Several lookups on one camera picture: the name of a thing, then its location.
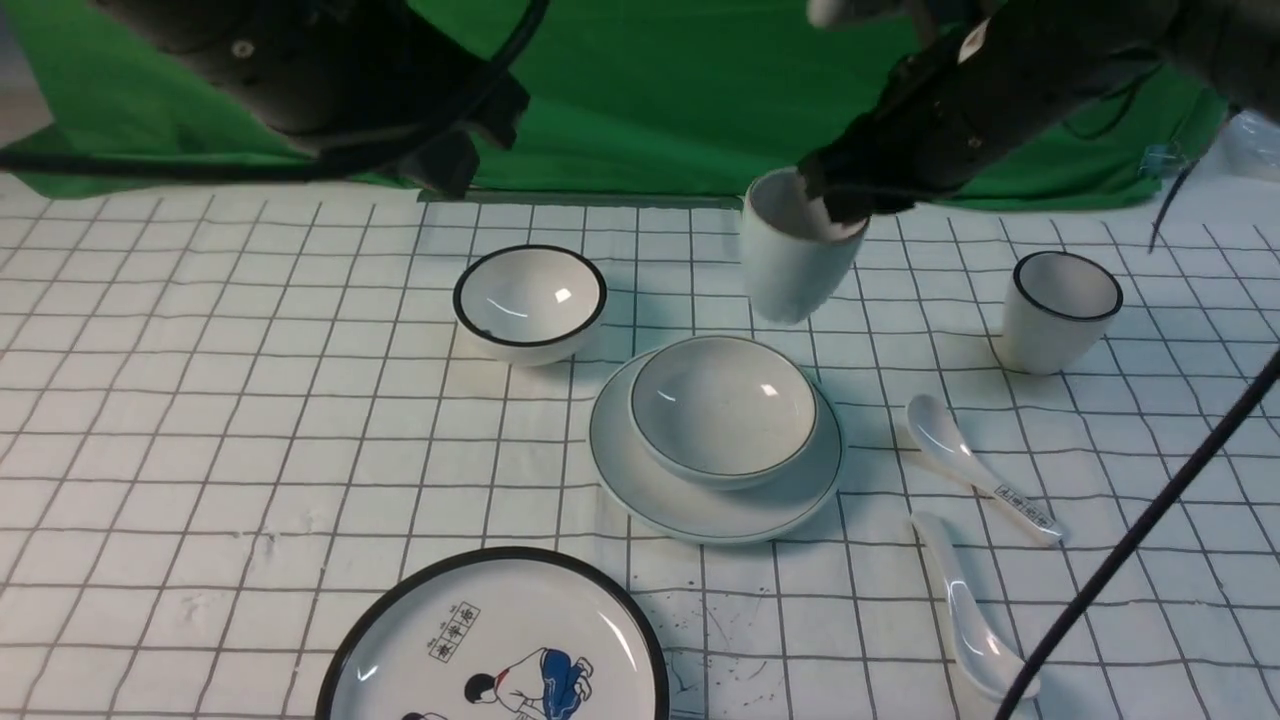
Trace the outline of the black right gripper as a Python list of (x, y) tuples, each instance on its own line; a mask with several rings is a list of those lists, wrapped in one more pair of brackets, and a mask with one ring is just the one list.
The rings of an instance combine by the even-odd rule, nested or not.
[(986, 20), (905, 56), (877, 104), (797, 163), (804, 197), (851, 225), (957, 193), (1082, 106), (1149, 73), (1065, 20)]

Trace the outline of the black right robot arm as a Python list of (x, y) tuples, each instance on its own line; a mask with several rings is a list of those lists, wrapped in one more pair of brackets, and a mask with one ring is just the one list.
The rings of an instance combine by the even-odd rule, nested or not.
[(1162, 64), (1276, 120), (1277, 61), (1275, 1), (1007, 1), (902, 58), (877, 104), (797, 173), (833, 223), (856, 224), (952, 197)]

